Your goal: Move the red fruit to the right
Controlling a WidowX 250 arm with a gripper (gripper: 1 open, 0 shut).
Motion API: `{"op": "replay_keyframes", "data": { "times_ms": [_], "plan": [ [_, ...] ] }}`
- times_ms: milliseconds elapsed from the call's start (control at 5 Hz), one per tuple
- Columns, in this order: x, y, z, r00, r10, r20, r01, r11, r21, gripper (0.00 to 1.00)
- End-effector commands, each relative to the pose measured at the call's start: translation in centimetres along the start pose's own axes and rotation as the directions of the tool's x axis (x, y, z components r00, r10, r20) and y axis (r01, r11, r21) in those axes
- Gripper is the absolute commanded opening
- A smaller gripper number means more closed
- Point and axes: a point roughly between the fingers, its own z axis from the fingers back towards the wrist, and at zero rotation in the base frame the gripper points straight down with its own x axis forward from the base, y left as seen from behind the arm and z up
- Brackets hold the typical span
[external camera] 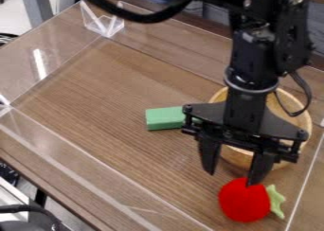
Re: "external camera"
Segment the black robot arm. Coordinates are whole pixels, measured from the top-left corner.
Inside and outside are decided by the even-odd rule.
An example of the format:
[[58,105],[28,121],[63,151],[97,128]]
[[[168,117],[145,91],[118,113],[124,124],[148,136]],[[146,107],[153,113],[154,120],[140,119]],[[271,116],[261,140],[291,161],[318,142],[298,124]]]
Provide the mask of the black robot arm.
[[[153,0],[166,7],[150,14],[119,8],[109,0],[87,0],[102,10],[142,24],[172,19],[196,0]],[[224,145],[253,152],[247,184],[260,184],[276,163],[299,159],[310,133],[267,107],[279,79],[290,76],[312,93],[298,70],[310,63],[314,43],[308,31],[311,0],[200,0],[229,10],[233,35],[231,63],[224,72],[227,99],[182,107],[182,132],[198,143],[201,165],[216,171]]]

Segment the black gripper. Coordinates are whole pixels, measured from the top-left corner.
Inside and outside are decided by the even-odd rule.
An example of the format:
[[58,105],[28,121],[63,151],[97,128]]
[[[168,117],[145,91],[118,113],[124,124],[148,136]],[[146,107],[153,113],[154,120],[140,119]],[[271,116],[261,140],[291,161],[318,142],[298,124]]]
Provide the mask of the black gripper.
[[228,90],[225,101],[193,103],[182,107],[186,115],[181,131],[197,141],[204,170],[213,175],[224,145],[253,152],[248,186],[259,185],[275,163],[296,163],[306,130],[287,122],[267,107],[268,94]]

